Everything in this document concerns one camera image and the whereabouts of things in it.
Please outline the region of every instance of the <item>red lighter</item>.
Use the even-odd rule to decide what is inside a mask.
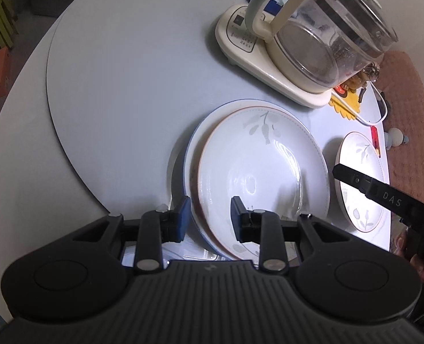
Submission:
[[[374,149],[378,153],[378,156],[381,157],[381,148],[379,147],[378,129],[375,126],[371,127],[371,139],[373,141]]]

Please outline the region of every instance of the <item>pink cushion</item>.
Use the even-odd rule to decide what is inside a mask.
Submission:
[[[424,202],[424,86],[408,54],[385,54],[376,87],[392,107],[384,130],[398,128],[410,139],[387,151],[390,184]]]

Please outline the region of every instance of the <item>white cable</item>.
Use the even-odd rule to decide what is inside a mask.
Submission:
[[[372,83],[372,82],[369,82],[370,84],[371,84],[371,87],[373,88],[373,90],[374,91],[376,91],[376,93],[380,96],[380,98],[381,98],[381,100],[382,100],[382,103],[384,104],[384,116],[381,118],[381,119],[379,119],[377,122],[375,122],[375,123],[370,123],[370,122],[367,122],[365,119],[363,119],[355,110],[353,110],[347,103],[346,103],[346,101],[345,100],[343,100],[343,98],[340,96],[340,95],[338,95],[335,91],[333,91],[332,92],[332,94],[336,97],[336,99],[337,100],[339,100],[339,102],[344,106],[344,107],[346,107],[346,109],[353,115],[353,116],[355,116],[356,118],[357,118],[357,120],[360,122],[360,123],[362,123],[362,124],[364,124],[364,125],[366,125],[366,126],[376,126],[376,125],[378,125],[379,123],[381,123],[385,118],[386,118],[386,116],[387,116],[387,105],[385,104],[385,101],[384,101],[384,98],[382,98],[382,96],[381,96],[381,94],[380,94],[380,92],[378,91],[378,89],[376,89],[376,87],[374,86],[374,84]]]

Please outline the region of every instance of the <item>white ceramic plate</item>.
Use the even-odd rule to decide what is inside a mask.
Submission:
[[[341,163],[384,182],[384,170],[373,144],[363,134],[349,133],[341,143],[336,164]],[[370,232],[382,219],[384,208],[343,182],[334,180],[337,199],[344,216],[361,232]]]
[[[270,102],[261,101],[259,99],[238,99],[233,102],[225,103],[212,111],[196,128],[193,136],[188,144],[184,167],[184,192],[191,198],[192,208],[191,212],[193,220],[204,240],[220,255],[230,259],[237,259],[233,254],[228,252],[215,238],[206,219],[202,214],[201,206],[198,199],[198,166],[201,158],[202,150],[208,140],[209,136],[217,125],[227,116],[245,107],[252,106],[266,106],[286,112],[282,107]]]
[[[225,118],[210,135],[199,164],[199,202],[218,242],[234,257],[258,263],[259,245],[239,243],[230,201],[239,195],[248,209],[292,218],[303,211],[325,218],[330,203],[321,150],[293,115],[249,107]]]

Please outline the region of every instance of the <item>yellow flower coaster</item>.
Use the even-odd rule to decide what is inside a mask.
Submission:
[[[335,94],[331,96],[330,102],[328,104],[334,107],[334,110],[340,114],[343,118],[347,118],[349,120],[355,120],[356,117],[353,115],[346,107],[342,105],[341,102],[337,99],[337,97],[341,97],[339,94]],[[360,113],[360,103],[358,103],[358,94],[352,93],[351,91],[347,91],[346,98],[343,100],[358,114]]]

